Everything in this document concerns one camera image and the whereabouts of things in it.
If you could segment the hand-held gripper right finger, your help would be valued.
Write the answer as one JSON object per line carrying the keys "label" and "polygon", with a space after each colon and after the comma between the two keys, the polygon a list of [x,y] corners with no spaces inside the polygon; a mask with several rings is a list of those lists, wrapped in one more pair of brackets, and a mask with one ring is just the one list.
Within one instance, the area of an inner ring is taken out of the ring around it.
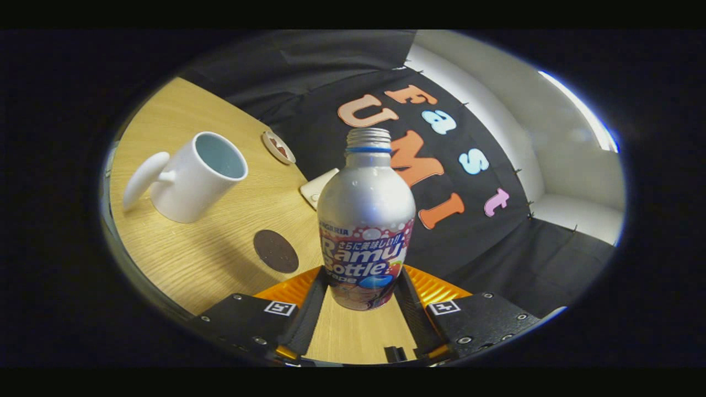
{"label": "hand-held gripper right finger", "polygon": [[421,362],[472,357],[541,324],[496,292],[467,292],[408,265],[401,269],[395,297]]}

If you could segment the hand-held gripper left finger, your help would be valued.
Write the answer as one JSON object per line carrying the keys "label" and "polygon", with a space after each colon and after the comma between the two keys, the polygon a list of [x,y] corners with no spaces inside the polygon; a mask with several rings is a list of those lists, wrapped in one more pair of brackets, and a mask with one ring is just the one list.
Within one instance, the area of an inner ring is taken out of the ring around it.
{"label": "hand-held gripper left finger", "polygon": [[194,316],[191,327],[251,360],[298,364],[310,347],[327,288],[318,266],[254,296],[230,294]]}

